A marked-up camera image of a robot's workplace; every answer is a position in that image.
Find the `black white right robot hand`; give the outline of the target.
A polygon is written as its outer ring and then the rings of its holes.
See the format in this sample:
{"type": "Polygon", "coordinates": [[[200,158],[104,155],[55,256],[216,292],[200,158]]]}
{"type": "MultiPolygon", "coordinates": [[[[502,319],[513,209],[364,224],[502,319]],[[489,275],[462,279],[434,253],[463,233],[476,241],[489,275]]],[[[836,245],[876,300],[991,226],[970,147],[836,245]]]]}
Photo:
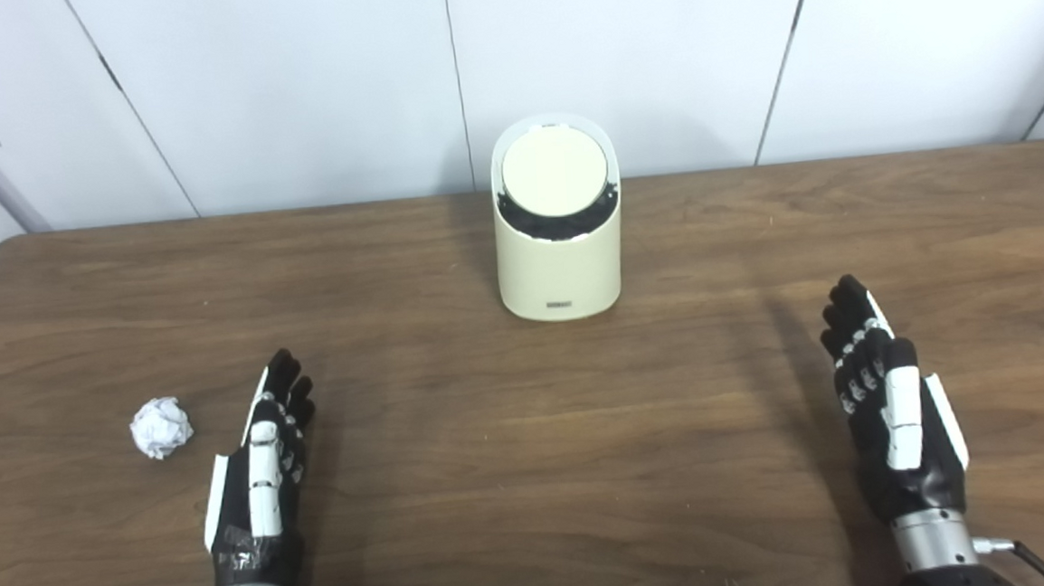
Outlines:
{"type": "Polygon", "coordinates": [[[822,311],[821,345],[857,453],[859,490],[889,524],[936,509],[963,514],[970,450],[938,374],[897,336],[861,281],[843,276],[822,311]]]}

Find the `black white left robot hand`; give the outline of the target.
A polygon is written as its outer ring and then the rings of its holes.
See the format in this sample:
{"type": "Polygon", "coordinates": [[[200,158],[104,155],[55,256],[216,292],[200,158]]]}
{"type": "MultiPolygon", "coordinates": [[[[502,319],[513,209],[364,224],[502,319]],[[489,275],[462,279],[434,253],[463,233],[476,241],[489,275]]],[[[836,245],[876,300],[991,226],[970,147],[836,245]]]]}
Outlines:
{"type": "Polygon", "coordinates": [[[203,534],[214,586],[296,584],[307,546],[299,489],[316,413],[312,388],[298,357],[279,349],[256,384],[237,450],[215,456],[203,534]]]}

